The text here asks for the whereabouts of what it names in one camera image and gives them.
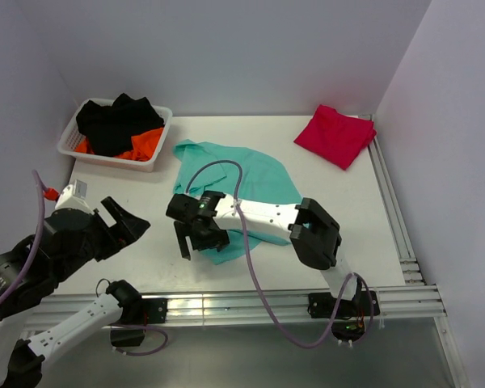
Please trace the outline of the teal t-shirt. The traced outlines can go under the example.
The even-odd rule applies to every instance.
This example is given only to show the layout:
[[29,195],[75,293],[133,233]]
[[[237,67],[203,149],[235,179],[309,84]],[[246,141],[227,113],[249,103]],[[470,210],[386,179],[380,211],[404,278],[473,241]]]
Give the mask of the teal t-shirt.
[[189,139],[173,147],[181,161],[173,192],[199,196],[204,191],[232,195],[238,179],[238,163],[243,172],[238,196],[244,200],[277,204],[298,204],[302,196],[285,167],[273,157],[246,147],[229,147]]

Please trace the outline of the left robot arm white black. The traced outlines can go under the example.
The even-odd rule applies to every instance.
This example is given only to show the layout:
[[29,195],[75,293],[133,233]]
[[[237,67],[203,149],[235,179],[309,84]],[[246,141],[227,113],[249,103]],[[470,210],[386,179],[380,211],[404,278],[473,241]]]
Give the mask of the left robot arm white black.
[[20,337],[34,309],[61,283],[88,262],[106,260],[134,244],[150,228],[110,196],[102,204],[113,226],[97,210],[57,209],[41,217],[35,234],[0,255],[0,387],[35,386],[43,365],[93,331],[142,321],[141,295],[127,281],[116,280],[91,306],[40,339]]

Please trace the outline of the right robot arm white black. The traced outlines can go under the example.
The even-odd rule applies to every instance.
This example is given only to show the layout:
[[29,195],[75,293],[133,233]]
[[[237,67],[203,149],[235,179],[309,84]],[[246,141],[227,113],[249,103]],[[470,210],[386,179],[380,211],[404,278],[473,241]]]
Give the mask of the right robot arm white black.
[[166,216],[174,221],[185,259],[191,250],[224,250],[230,245],[230,231],[280,238],[292,243],[302,264],[323,274],[338,312],[350,315],[361,306],[359,280],[346,259],[337,257],[342,243],[340,225],[316,200],[280,205],[214,191],[199,198],[175,194]]

